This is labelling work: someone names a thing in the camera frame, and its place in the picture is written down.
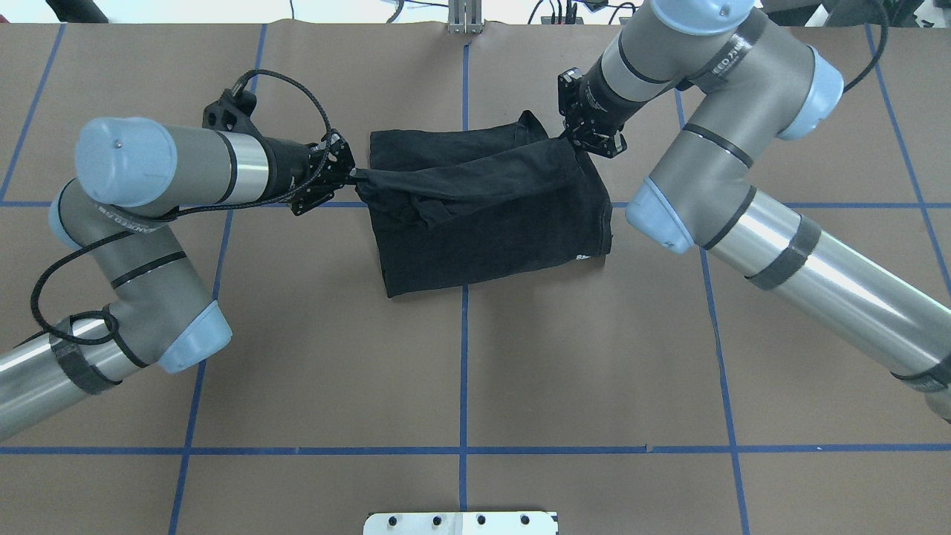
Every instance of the light blue joint cap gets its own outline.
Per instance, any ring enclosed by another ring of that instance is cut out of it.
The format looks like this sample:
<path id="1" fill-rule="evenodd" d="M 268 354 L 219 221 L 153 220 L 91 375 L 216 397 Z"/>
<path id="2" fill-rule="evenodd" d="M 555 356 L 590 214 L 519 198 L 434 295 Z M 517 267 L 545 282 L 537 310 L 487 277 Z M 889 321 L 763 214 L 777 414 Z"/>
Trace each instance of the light blue joint cap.
<path id="1" fill-rule="evenodd" d="M 66 232 L 66 228 L 63 227 L 63 220 L 59 215 L 59 204 L 60 200 L 63 198 L 63 191 L 65 190 L 66 186 L 63 186 L 63 189 L 60 189 L 60 192 L 56 195 L 56 199 L 53 200 L 53 204 L 49 205 L 49 214 L 47 214 L 49 220 L 49 229 L 53 231 L 53 236 L 59 238 L 59 241 L 66 244 L 67 247 L 71 248 L 72 250 L 79 250 L 81 247 L 79 247 L 79 244 L 69 237 L 69 233 Z"/>
<path id="2" fill-rule="evenodd" d="M 147 205 L 165 193 L 177 165 L 175 141 L 151 119 L 100 117 L 79 132 L 76 176 L 100 203 Z"/>
<path id="3" fill-rule="evenodd" d="M 625 215 L 634 228 L 677 254 L 684 254 L 693 245 L 690 231 L 650 177 L 644 179 L 628 203 Z"/>
<path id="4" fill-rule="evenodd" d="M 159 366 L 168 373 L 178 373 L 214 355 L 230 341 L 231 327 L 218 301 L 212 301 L 172 342 L 159 359 Z"/>
<path id="5" fill-rule="evenodd" d="M 810 48 L 816 59 L 816 67 L 812 72 L 812 87 L 809 88 L 809 94 L 805 97 L 799 114 L 785 130 L 779 132 L 777 137 L 780 139 L 790 141 L 804 137 L 832 113 L 842 98 L 842 75 L 819 55 L 818 50 Z"/>
<path id="6" fill-rule="evenodd" d="M 715 35 L 747 20 L 755 0 L 651 0 L 657 18 L 687 35 Z"/>

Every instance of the black cloth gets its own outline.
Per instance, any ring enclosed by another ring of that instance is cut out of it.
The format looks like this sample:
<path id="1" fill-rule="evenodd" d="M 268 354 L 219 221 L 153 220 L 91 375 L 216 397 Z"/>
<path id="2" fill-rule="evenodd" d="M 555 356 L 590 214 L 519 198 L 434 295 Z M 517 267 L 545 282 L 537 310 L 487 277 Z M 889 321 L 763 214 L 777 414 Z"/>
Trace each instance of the black cloth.
<path id="1" fill-rule="evenodd" d="M 357 192 L 389 297 L 611 251 L 611 200 L 591 159 L 529 111 L 492 129 L 373 132 L 370 167 Z"/>

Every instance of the robotic arm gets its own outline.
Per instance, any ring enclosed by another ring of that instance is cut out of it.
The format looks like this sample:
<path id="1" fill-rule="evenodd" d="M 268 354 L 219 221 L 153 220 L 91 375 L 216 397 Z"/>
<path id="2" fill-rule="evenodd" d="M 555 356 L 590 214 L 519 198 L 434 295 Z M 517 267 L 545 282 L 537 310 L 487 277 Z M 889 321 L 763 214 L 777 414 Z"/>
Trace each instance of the robotic arm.
<path id="1" fill-rule="evenodd" d="M 253 73 L 263 72 L 249 72 L 205 109 L 201 129 L 144 118 L 99 118 L 82 129 L 77 178 L 49 212 L 53 232 L 76 251 L 57 264 L 91 252 L 118 300 L 103 312 L 45 324 L 49 334 L 0 355 L 0 441 L 140 368 L 157 363 L 175 373 L 230 341 L 170 221 L 271 202 L 301 215 L 352 183 L 353 156 L 329 122 L 318 144 L 258 132 L 250 120 L 256 99 L 244 89 Z M 33 313 L 42 319 L 38 291 Z"/>
<path id="2" fill-rule="evenodd" d="M 612 158 L 624 123 L 681 84 L 707 97 L 628 204 L 677 253 L 694 244 L 832 328 L 951 423 L 951 311 L 751 186 L 774 138 L 811 132 L 842 76 L 751 0 L 648 0 L 584 75 L 558 77 L 565 137 Z"/>

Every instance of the white bracket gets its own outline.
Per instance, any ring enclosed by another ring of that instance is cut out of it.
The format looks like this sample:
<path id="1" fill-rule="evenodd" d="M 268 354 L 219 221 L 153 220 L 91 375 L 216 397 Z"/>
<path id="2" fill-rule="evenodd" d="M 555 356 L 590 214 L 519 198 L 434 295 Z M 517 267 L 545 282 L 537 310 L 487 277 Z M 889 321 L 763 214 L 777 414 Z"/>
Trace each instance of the white bracket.
<path id="1" fill-rule="evenodd" d="M 558 513 L 544 511 L 377 513 L 363 535 L 558 535 Z"/>
<path id="2" fill-rule="evenodd" d="M 482 33 L 482 0 L 449 0 L 450 33 Z"/>

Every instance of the white metal plate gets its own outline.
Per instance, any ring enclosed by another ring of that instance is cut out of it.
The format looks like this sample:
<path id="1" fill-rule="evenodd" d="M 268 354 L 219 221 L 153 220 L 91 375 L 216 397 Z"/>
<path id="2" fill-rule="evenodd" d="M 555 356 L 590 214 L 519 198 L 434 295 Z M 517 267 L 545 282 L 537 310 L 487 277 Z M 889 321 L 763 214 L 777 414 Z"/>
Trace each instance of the white metal plate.
<path id="1" fill-rule="evenodd" d="M 363 535 L 557 535 L 558 513 L 544 511 L 377 513 Z"/>

